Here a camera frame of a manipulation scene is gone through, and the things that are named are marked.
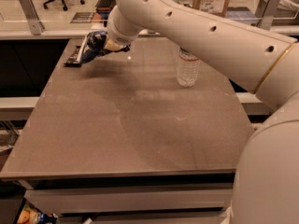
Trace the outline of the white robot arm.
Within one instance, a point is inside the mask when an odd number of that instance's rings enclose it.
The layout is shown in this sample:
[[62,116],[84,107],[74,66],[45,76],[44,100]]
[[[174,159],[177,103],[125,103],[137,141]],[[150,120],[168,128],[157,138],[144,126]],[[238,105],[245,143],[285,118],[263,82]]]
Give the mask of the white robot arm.
[[299,223],[299,44],[173,0],[116,0],[108,34],[127,45],[151,29],[274,109],[235,172],[231,224]]

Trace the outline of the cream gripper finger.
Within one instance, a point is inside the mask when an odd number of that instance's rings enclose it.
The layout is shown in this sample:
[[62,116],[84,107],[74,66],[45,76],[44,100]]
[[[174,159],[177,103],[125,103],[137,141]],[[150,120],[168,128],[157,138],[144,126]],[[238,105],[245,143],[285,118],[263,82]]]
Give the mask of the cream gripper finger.
[[117,51],[128,51],[130,49],[129,46],[124,46],[124,45],[120,45],[116,42],[114,42],[112,39],[107,38],[104,44],[104,49],[105,50],[109,50],[112,52],[117,52]]

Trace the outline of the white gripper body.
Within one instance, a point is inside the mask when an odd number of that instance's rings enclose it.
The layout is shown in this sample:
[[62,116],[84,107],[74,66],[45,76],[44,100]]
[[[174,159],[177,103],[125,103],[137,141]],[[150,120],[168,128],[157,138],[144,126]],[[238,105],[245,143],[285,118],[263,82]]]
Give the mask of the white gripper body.
[[108,37],[119,45],[127,46],[138,38],[142,27],[128,21],[117,6],[114,6],[107,20]]

